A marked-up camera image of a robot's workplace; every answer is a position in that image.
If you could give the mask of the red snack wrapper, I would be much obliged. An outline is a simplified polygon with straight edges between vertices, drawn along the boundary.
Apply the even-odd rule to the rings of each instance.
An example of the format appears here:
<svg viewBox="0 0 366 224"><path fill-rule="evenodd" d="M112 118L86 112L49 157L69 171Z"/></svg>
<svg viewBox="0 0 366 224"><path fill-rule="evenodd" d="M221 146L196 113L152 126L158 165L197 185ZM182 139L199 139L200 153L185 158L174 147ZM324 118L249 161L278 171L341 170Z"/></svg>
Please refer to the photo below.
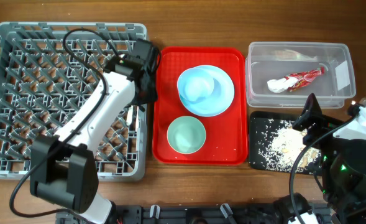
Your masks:
<svg viewBox="0 0 366 224"><path fill-rule="evenodd" d="M289 75L284 76L285 80L290 80L292 78L296 79L294 84L292 84L288 87L288 91L292 92L292 91L298 90L300 88L303 88L305 86L308 86L317 77L324 75L325 71L326 71L325 67L319 67L317 69L310 70L307 72L291 73Z"/></svg>

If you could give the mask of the white napkin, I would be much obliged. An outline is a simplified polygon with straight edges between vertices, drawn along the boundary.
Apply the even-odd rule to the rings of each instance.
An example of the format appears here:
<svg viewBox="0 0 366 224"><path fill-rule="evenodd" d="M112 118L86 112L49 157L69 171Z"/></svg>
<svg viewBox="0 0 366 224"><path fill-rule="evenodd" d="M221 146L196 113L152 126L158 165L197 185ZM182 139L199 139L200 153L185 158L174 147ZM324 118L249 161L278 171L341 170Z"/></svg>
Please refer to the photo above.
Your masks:
<svg viewBox="0 0 366 224"><path fill-rule="evenodd" d="M273 93L281 93L292 87L298 81L295 77L273 79L267 82L268 89Z"/></svg>

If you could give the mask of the light blue plate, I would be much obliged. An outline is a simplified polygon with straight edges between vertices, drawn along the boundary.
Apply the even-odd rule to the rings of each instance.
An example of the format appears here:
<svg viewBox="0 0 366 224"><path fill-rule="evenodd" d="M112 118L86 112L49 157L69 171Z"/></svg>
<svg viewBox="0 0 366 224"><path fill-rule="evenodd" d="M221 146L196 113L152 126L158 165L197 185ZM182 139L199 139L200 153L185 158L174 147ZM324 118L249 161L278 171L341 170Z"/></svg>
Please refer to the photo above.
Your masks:
<svg viewBox="0 0 366 224"><path fill-rule="evenodd" d="M234 99L235 88L232 79L224 70L214 65L196 67L205 69L213 77L214 90L209 97L197 103L185 100L178 93L181 103L189 112L202 117L217 116L225 112Z"/></svg>

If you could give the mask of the green bowl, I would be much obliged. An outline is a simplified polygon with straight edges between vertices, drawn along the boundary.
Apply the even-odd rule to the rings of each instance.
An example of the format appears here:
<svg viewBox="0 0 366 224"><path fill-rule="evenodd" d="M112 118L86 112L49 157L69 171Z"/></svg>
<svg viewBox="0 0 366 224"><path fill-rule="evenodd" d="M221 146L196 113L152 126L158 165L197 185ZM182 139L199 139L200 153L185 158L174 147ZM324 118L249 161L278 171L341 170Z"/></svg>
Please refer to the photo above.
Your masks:
<svg viewBox="0 0 366 224"><path fill-rule="evenodd" d="M180 116L170 123L167 129L167 141L177 153L194 154L205 144L206 129L199 119Z"/></svg>

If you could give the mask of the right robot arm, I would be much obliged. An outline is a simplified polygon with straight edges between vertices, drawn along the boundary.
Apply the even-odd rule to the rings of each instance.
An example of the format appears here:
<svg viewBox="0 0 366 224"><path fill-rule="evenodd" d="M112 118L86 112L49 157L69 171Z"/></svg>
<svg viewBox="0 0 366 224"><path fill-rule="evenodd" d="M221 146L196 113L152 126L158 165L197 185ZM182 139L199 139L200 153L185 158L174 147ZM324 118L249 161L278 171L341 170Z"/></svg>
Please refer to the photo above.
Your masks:
<svg viewBox="0 0 366 224"><path fill-rule="evenodd" d="M307 131L305 147L291 168L289 194L274 203L278 223L324 223L322 215L294 191L296 170L311 148L321 152L321 177L315 181L334 211L331 221L366 223L366 98L352 102L347 113L347 121L326 116L315 94L308 96L303 112L293 123L293 129Z"/></svg>

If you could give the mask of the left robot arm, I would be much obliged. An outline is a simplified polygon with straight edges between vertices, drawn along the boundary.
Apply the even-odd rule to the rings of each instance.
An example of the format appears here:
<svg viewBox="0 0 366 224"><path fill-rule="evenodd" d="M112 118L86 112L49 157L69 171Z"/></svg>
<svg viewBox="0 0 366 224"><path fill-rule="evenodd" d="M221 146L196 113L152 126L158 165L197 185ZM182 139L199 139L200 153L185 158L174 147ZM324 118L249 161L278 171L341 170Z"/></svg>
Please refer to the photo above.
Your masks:
<svg viewBox="0 0 366 224"><path fill-rule="evenodd" d="M120 223L113 202L98 193L95 152L118 114L157 100L155 74L160 51L139 39L131 53L114 56L103 80L80 110L52 136L32 145L30 193L90 223Z"/></svg>

